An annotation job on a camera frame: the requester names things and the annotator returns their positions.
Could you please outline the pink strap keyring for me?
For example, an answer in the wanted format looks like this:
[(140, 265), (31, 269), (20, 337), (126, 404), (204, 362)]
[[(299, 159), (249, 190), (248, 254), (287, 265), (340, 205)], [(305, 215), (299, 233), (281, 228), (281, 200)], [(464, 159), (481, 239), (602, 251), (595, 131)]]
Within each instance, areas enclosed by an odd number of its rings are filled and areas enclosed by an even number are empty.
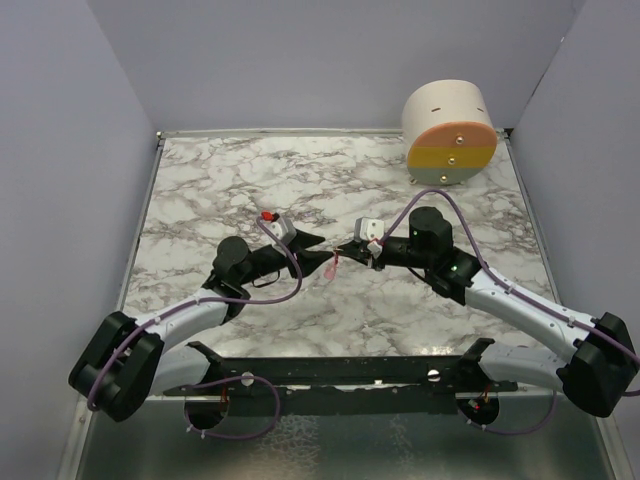
[(339, 251), (338, 251), (338, 249), (335, 249), (333, 251), (332, 260), (328, 264), (328, 266), (326, 267), (325, 272), (324, 272), (324, 278), (327, 281), (333, 281), (335, 279), (336, 273), (337, 273), (337, 268), (338, 268), (338, 265), (339, 265), (339, 258), (340, 258)]

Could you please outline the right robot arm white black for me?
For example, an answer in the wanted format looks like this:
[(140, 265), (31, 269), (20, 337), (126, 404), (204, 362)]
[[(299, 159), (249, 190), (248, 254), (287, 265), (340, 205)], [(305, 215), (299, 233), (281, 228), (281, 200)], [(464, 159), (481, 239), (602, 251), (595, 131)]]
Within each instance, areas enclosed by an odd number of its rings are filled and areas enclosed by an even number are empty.
[(582, 411), (608, 417), (639, 371), (625, 322), (599, 318), (536, 295), (487, 267), (479, 256), (455, 246), (451, 224), (435, 207), (409, 215), (407, 237), (387, 236), (379, 219), (360, 218), (339, 255), (371, 269), (420, 269), (439, 296), (489, 313), (540, 343), (528, 350), (479, 341), (459, 367), (461, 383), (481, 391), (495, 381), (542, 386), (562, 392)]

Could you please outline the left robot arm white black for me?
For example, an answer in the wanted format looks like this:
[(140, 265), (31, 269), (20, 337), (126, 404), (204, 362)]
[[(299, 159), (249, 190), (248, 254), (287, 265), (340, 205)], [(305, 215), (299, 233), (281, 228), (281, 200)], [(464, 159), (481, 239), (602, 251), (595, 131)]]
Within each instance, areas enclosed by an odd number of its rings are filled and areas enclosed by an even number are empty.
[(91, 410), (116, 422), (126, 420), (151, 394), (161, 359), (170, 349), (253, 304), (246, 285), (283, 270), (301, 281), (333, 256), (316, 250), (323, 237), (285, 223), (268, 225), (267, 233), (272, 244), (257, 250), (239, 236), (223, 239), (207, 280), (186, 299), (139, 318), (110, 313), (71, 369), (70, 387), (86, 398)]

